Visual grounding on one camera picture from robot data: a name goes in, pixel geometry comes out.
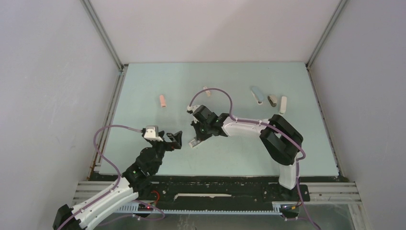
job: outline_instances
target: white wall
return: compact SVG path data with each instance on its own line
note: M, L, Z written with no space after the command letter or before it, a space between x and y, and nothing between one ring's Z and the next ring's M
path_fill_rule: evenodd
M0 31L0 228L51 229L118 70L78 0L1 1Z
M406 1L351 0L313 78L375 230L405 229Z
M123 63L307 61L339 0L93 0Z

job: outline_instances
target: light blue object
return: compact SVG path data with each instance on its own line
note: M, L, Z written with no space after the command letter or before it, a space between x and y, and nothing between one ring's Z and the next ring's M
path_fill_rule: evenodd
M204 86L228 92L238 117L265 119L277 114L278 107L253 102L249 90L253 85L266 89L264 93L289 98L284 118L303 135L302 147L307 153L306 159L300 161L301 176L338 175L304 63L130 64L113 124L133 128L157 125L165 132L183 131L182 149L165 153L160 175L277 176L278 164L259 138L211 137L193 149L188 145L195 132L190 125L193 117L186 107ZM211 93L210 97L200 94L194 104L204 104L218 115L228 113L227 97L221 92ZM166 108L160 106L161 94ZM139 133L112 128L104 155L123 172L145 147L150 144ZM99 172L113 174L115 170L102 162Z
M257 101L257 103L262 104L262 102L264 101L264 95L261 93L261 91L258 89L258 87L252 86L251 92L252 92L252 95L254 96L255 100Z

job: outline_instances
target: metal frame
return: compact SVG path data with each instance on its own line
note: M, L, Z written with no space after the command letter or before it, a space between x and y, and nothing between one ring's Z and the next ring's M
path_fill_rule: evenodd
M103 41L103 43L106 45L107 49L109 50L110 55L114 59L114 62L116 63L118 69L122 70L123 64L120 61L120 58L118 57L117 52L115 51L113 44L110 41L110 38L106 33L106 30L104 29L102 23L100 22L100 19L97 16L92 3L90 2L90 0L80 0L80 1L82 2L83 7L85 8L86 12L88 13L89 18L94 25L94 28L96 29L97 33L100 35L101 40Z
M115 83L112 99L109 104L109 109L106 114L105 122L104 125L110 125L113 117L114 117L114 112L117 107L118 99L120 96L121 88L123 86L125 74L127 71L128 66L123 66L122 62L120 61L112 43L111 40L109 39L102 23L100 22L99 17L97 16L93 5L91 4L90 0L80 0L83 4L84 9L88 13L92 23L94 24L95 29L99 33L103 43L106 45L108 48L110 54L112 55L112 58L114 59L114 62L116 63L118 69L121 71L120 75L117 78L117 81ZM333 153L336 157L336 163L337 167L343 175L343 171L340 168L340 160L336 155L336 152L334 150L334 144L333 140L331 139L330 132L327 128L326 120L323 114L322 106L318 100L317 96L317 91L314 86L314 82L312 80L311 76L311 66L313 65L319 51L321 50L323 44L325 43L328 35L330 34L333 26L335 25L337 19L341 15L343 9L345 8L346 4L348 3L348 0L341 0L340 3L338 4L335 12L333 13L330 21L328 22L323 35L321 36L320 40L318 41L315 49L312 52L311 57L309 58L306 66L309 72L309 78L313 87L313 90L315 92L315 97L318 102L319 110L323 118L323 122L325 124L325 129L327 131L330 145L332 147ZM101 135L99 136L98 140L98 146L103 152L107 138L108 138L109 130L103 131ZM94 154L94 161L92 163L92 166L90 167L90 173L89 177L87 178L88 180L91 178L91 175L94 173L97 173L99 171L101 165L101 159L99 156L97 156L97 153L95 152ZM101 191L103 188L107 187L111 181L82 181L79 182L74 199L73 199L73 205L81 202L85 199L90 198L91 196L95 195L97 192ZM358 194L358 189L356 187L355 183L347 183L347 182L327 182L327 183L313 183L313 182L303 182L302 184L305 184L308 186L309 193L310 193L310 201L307 202L307 204L313 204L313 205L321 205L321 204L332 204L332 205L338 205L338 204L345 204L348 205L348 208L351 213L352 221L354 224L355 230L370 230L371 227L368 223L368 218L365 214L364 207L361 202L360 195ZM265 214L265 215L275 215L279 214L279 207L280 205L287 204L286 202L273 202L273 211L256 211L256 212L238 212L237 214ZM137 210L137 205L134 203L129 203L127 205L124 205L121 207L117 212L118 213L133 213ZM201 211L189 211L189 210L164 210L166 213L173 213L173 214L183 214L183 213L196 213L196 214L202 214ZM236 214L233 212L216 212L217 214Z
M330 34L333 26L336 24L336 21L338 17L341 15L341 13L344 10L344 7L347 5L347 2L349 0L341 0L338 6L336 7L336 10L334 11L333 15L330 18L330 21L328 22L323 34L321 35L320 40L318 41L315 49L313 50L312 54L310 55L310 58L307 62L307 68L310 69L311 66L313 65L318 53L320 52L320 49L323 47L324 42L326 41L328 35Z

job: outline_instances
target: purple cable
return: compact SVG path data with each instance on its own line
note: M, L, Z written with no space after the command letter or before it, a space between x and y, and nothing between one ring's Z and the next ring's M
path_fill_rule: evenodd
M135 129L135 128L130 128L130 127L128 127L128 126L110 125L110 126L105 126L105 127L100 128L100 129L97 130L97 132L94 134L93 146L94 146L94 148L96 149L97 153L99 154L99 156L100 156L101 158L103 158L103 160L107 161L107 162L108 162L111 166L113 166L113 168L117 171L117 175L118 175L118 177L117 177L117 183L115 183L114 186L113 186L113 188L112 188L112 190L114 190L114 189L118 186L118 184L119 184L119 182L120 182L120 177L121 177L120 170L117 168L117 166L115 166L115 165L113 164L113 162L109 161L109 159L107 159L105 156L103 156L103 154L100 152L100 150L99 150L99 148L97 147L97 144L96 144L97 135L98 135L100 132L102 132L103 130L105 130L105 129L107 129L107 128L111 128L111 127L126 128L126 129L128 129L128 130L135 131L135 132L139 132L139 133L141 133L141 130ZM79 214L82 210L87 209L88 207L90 207L90 206L93 205L94 203L96 203L96 202L98 202L99 200L101 200L103 197L107 196L109 193L110 193L110 191L107 191L106 193L100 195L100 197L94 199L92 202L90 202L90 203L88 203L87 205L85 205L83 208L79 209L77 212L73 213L73 215L70 216L68 219L66 219L66 220L61 224L61 226L59 226L59 228L57 228L57 230L61 230L71 219L73 219L73 218L74 218L77 214Z
M193 103L194 99L195 99L200 93L205 92L205 91L207 91L207 90L220 91L220 92L224 93L224 94L228 97L228 99L230 100L230 112L229 112L229 115L230 115L231 120L233 120L233 121L238 121L238 122L244 122L244 123L252 123L252 124L256 124L256 125L259 124L259 121L236 119L236 118L232 115L232 111L233 111L233 101L231 100L230 95L229 95L227 92L225 92L224 90L221 90L221 89L218 89L218 88L208 88L208 89L199 91L199 92L192 98L192 100L191 100L189 106L192 106L192 103ZM308 220L316 229L321 230L321 228L320 228L320 227L312 220L312 218L310 217L310 214L309 214L309 212L307 211L307 208L306 208L306 206L305 206L305 203L303 202L302 194L301 194L301 192L300 192L300 186L299 186L299 161L303 160L303 159L306 157L305 151L304 151L304 150L302 149L302 147L301 147L300 145L298 145L292 138L290 138L288 135L286 135L285 133L283 133L282 131L280 131L278 128L276 128L276 127L274 127L274 126L271 126L271 125L269 125L269 124L266 124L266 123L261 123L261 125L265 125L265 126L269 127L270 129L274 130L275 132L281 134L284 138L286 138L289 142L291 142L291 143L302 153L302 156L301 156L300 158L297 158L297 159L296 159L296 167L297 167L297 169L296 169L296 187L297 187L297 191L298 191L298 194L299 194L300 201L301 201L302 204L303 204L303 205L302 205L302 206L303 206L303 209L304 209L304 211L305 211L305 213L306 213L306 215L307 215L307 220Z
M158 211L158 212L160 212L160 213L162 214L162 216L159 217L159 218L145 218L145 217L140 217L140 216L137 216L137 217L139 217L139 218L141 218L141 219L144 219L144 220L150 220L150 221L157 221L157 220L162 220L162 219L165 218L165 213L164 213L161 209L159 209L159 208L157 208L157 207L154 207L154 206L152 206L152 205L149 205L149 204L147 204L147 203L144 203L144 202L142 202L142 201L139 201L139 200L133 200L133 201L134 201L134 202L137 202L137 203L140 203L140 204L142 204L142 205L145 205L145 206L149 206L149 207L151 207L153 210L156 210L156 211ZM117 218L114 218L114 219L112 219L112 220L110 220L110 221L108 221L108 222L101 223L101 224L99 224L98 226L106 226L106 225L109 225L109 224L115 222L116 220L119 220L119 219L122 219L122 218L126 218L126 217L132 217L132 216L133 216L133 214L122 215L122 216L119 216L119 217L117 217Z

